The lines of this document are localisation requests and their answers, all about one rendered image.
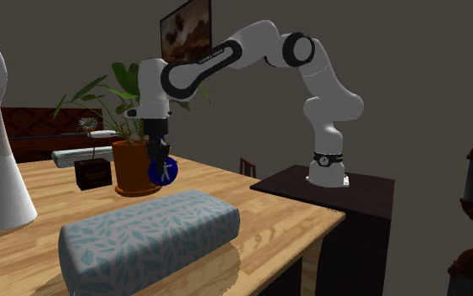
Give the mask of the potted plant in orange pot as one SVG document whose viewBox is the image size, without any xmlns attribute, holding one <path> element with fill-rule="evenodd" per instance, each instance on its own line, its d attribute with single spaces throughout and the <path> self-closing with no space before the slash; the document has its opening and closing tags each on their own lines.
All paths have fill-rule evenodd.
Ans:
<svg viewBox="0 0 473 296">
<path fill-rule="evenodd" d="M 138 70 L 136 63 L 125 66 L 121 62 L 112 64 L 114 76 L 123 89 L 122 91 L 107 90 L 116 94 L 121 104 L 116 107 L 115 112 L 122 114 L 132 110 L 139 103 Z M 137 119 L 106 119 L 98 111 L 94 110 L 92 118 L 95 118 L 105 129 L 112 131 L 112 136 L 118 136 L 120 141 L 112 143 L 113 162 L 118 185 L 115 191 L 125 197 L 140 197 L 157 192 L 160 186 L 155 185 L 148 177 L 148 168 L 151 159 L 148 157 L 146 143 L 149 137 L 144 135 L 144 125 L 141 118 Z M 92 138 L 98 137 L 99 130 L 91 133 Z"/>
</svg>

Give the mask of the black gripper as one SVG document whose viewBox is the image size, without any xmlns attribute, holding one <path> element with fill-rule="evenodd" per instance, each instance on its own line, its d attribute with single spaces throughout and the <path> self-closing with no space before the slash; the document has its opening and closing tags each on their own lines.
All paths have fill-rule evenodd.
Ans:
<svg viewBox="0 0 473 296">
<path fill-rule="evenodd" d="M 156 171 L 164 171 L 164 162 L 166 161 L 170 146 L 165 142 L 165 136 L 168 134 L 168 118 L 164 119 L 143 119 L 144 135 L 149 137 L 146 143 L 148 157 L 156 165 Z"/>
</svg>

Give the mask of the framed wall picture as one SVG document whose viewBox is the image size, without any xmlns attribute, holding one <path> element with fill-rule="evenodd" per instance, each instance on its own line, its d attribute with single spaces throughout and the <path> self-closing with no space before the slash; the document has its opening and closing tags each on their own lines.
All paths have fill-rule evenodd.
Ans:
<svg viewBox="0 0 473 296">
<path fill-rule="evenodd" d="M 160 21 L 164 61 L 199 61 L 212 49 L 211 2 L 188 0 Z"/>
</svg>

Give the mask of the wooden chair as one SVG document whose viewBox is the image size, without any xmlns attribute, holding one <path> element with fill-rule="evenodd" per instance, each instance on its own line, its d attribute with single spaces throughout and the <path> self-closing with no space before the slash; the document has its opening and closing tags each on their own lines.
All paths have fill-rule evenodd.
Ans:
<svg viewBox="0 0 473 296">
<path fill-rule="evenodd" d="M 239 173 L 247 177 L 256 178 L 256 165 L 241 158 L 239 161 Z"/>
</svg>

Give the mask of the dark cube with white flower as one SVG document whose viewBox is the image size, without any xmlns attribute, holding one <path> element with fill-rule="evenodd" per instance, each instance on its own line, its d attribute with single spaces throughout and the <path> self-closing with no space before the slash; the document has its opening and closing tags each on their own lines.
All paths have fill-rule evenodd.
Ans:
<svg viewBox="0 0 473 296">
<path fill-rule="evenodd" d="M 92 156 L 90 159 L 74 162 L 76 185 L 82 191 L 111 185 L 112 170 L 110 161 L 104 158 L 96 158 L 96 146 L 91 135 L 96 130 L 97 120 L 95 118 L 81 118 L 78 124 L 78 129 L 85 131 L 87 136 L 91 138 Z"/>
</svg>

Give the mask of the leaf patterned tissue box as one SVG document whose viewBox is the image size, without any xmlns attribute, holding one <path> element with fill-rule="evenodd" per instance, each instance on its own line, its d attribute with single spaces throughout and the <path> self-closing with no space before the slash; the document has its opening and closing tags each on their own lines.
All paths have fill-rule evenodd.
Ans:
<svg viewBox="0 0 473 296">
<path fill-rule="evenodd" d="M 237 208 L 189 190 L 63 225 L 70 296 L 131 296 L 236 238 Z"/>
</svg>

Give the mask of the wooden table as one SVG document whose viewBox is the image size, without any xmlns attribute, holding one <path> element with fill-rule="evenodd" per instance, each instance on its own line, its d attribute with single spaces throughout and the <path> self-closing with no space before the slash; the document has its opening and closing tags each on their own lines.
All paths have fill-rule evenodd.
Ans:
<svg viewBox="0 0 473 296">
<path fill-rule="evenodd" d="M 339 211 L 256 192 L 254 179 L 180 159 L 177 179 L 162 195 L 196 189 L 239 210 L 236 239 L 140 291 L 137 296 L 255 296 L 301 262 L 295 296 L 314 296 L 323 238 L 343 219 Z M 113 187 L 82 191 L 70 168 L 52 161 L 19 167 L 37 218 L 0 230 L 0 296 L 69 296 L 60 271 L 62 225 L 129 206 Z"/>
</svg>

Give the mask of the pale grey flat box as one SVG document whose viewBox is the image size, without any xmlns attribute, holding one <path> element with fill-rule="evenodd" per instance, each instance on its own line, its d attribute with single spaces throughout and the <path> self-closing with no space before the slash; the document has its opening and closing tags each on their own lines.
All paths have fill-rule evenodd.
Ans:
<svg viewBox="0 0 473 296">
<path fill-rule="evenodd" d="M 73 167 L 76 161 L 91 159 L 105 159 L 113 161 L 113 150 L 111 146 L 99 146 L 95 148 L 80 148 L 63 151 L 52 151 L 51 158 L 58 168 Z"/>
</svg>

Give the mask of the blue round disc with figure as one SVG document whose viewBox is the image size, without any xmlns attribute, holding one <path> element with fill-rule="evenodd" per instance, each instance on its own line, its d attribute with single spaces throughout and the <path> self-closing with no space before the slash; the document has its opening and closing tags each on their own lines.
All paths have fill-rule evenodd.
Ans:
<svg viewBox="0 0 473 296">
<path fill-rule="evenodd" d="M 155 161 L 150 163 L 148 168 L 148 177 L 157 186 L 167 186 L 175 181 L 178 169 L 179 167 L 177 162 L 168 156 L 163 161 L 161 169 L 159 169 L 159 166 Z"/>
</svg>

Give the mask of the white lamp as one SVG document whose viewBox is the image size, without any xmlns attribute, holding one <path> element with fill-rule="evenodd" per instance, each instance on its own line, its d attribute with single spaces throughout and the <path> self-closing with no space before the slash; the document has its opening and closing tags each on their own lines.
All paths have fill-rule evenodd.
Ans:
<svg viewBox="0 0 473 296">
<path fill-rule="evenodd" d="M 38 216 L 29 196 L 6 132 L 1 102 L 8 84 L 8 72 L 0 51 L 0 230 L 21 227 Z"/>
</svg>

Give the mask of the dark robot stand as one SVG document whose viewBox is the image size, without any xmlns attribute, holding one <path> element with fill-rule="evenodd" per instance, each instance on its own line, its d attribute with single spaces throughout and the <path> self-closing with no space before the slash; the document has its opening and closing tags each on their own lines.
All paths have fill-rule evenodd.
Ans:
<svg viewBox="0 0 473 296">
<path fill-rule="evenodd" d="M 251 189 L 345 213 L 323 238 L 316 296 L 382 296 L 395 181 L 348 173 L 347 188 L 321 188 L 293 165 Z"/>
</svg>

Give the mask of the dark red sofa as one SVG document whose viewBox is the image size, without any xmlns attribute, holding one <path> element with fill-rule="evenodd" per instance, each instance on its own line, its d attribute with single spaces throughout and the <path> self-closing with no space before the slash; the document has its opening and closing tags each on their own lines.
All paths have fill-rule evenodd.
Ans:
<svg viewBox="0 0 473 296">
<path fill-rule="evenodd" d="M 45 161 L 52 151 L 111 145 L 117 137 L 91 140 L 79 131 L 78 121 L 96 118 L 100 108 L 2 108 L 8 139 L 16 162 Z"/>
</svg>

